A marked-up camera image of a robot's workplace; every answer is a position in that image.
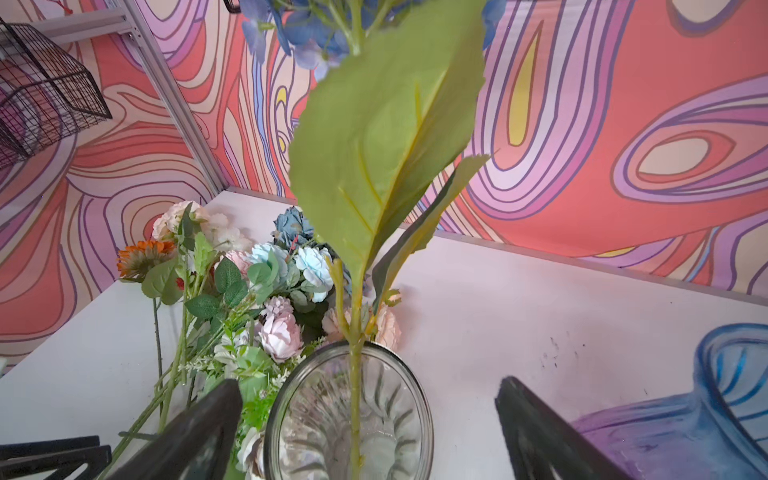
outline blue vase rim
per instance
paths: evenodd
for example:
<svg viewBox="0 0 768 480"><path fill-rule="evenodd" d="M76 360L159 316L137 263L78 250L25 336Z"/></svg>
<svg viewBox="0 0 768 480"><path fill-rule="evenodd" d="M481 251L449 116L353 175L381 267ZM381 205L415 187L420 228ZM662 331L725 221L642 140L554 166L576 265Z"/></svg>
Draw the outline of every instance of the blue vase rim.
<svg viewBox="0 0 768 480"><path fill-rule="evenodd" d="M759 331L768 335L768 325L760 323L732 323L730 325L719 326L709 332L699 342L696 348L694 360L694 395L696 395L695 385L700 382L704 387L706 398L701 399L705 407L710 410L710 414L715 418L717 427L722 433L736 446L744 456L753 464L759 472L768 472L768 454L763 450L757 441L742 426L739 419L731 411L725 398L718 388L716 372L712 367L713 355L716 355L723 347L733 343L743 343L749 338L750 332ZM718 340L726 335L734 333L744 334L742 339L735 339L732 342L718 344ZM753 340L755 342L768 346L768 339Z"/></svg>

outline purple glass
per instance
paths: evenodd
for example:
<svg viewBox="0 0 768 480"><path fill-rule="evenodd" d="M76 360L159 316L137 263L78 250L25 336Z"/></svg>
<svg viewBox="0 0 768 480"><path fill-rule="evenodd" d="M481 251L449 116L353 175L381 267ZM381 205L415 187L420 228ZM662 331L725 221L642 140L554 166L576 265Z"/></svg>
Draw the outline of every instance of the purple glass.
<svg viewBox="0 0 768 480"><path fill-rule="evenodd" d="M701 341L694 390L604 410L574 427L638 480L768 478L768 326L721 326Z"/></svg>

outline clear glass vase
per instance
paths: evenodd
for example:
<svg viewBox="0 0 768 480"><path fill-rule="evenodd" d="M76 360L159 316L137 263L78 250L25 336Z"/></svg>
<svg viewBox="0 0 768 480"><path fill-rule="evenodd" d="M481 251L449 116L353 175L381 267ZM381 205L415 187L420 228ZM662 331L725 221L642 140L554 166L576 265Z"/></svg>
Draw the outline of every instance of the clear glass vase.
<svg viewBox="0 0 768 480"><path fill-rule="evenodd" d="M390 350L362 349L360 453L365 480L426 480L432 416L421 386ZM267 480L346 480L349 475L349 346L318 349L291 374L264 436Z"/></svg>
<svg viewBox="0 0 768 480"><path fill-rule="evenodd" d="M694 359L694 390L574 423L633 478L768 478L768 326L713 330Z"/></svg>

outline orange flower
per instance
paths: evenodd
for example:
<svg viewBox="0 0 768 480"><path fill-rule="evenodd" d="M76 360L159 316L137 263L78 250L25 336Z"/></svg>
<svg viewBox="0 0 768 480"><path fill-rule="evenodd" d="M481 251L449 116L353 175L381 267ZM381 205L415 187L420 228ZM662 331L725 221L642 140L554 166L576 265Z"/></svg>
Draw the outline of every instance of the orange flower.
<svg viewBox="0 0 768 480"><path fill-rule="evenodd" d="M153 266L170 260L175 254L176 246L173 242L142 240L136 245L125 247L118 256L120 278L143 282Z"/></svg>

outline psychedelic wallpaper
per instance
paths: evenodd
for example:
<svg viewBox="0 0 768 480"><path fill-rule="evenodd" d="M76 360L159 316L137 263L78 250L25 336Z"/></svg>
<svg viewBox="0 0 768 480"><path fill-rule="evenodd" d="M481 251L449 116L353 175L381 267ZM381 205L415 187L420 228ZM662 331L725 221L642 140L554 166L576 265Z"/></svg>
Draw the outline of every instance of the psychedelic wallpaper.
<svg viewBox="0 0 768 480"><path fill-rule="evenodd" d="M255 64L217 0L141 2L229 182L291 197L313 76L271 37ZM493 158L441 228L768 296L766 18L764 0L510 0L465 152Z"/></svg>
<svg viewBox="0 0 768 480"><path fill-rule="evenodd" d="M63 12L49 0L0 6L9 22ZM211 197L130 47L101 36L68 52L94 75L113 120L0 170L0 356L8 367L114 282L117 250L148 237L168 206Z"/></svg>

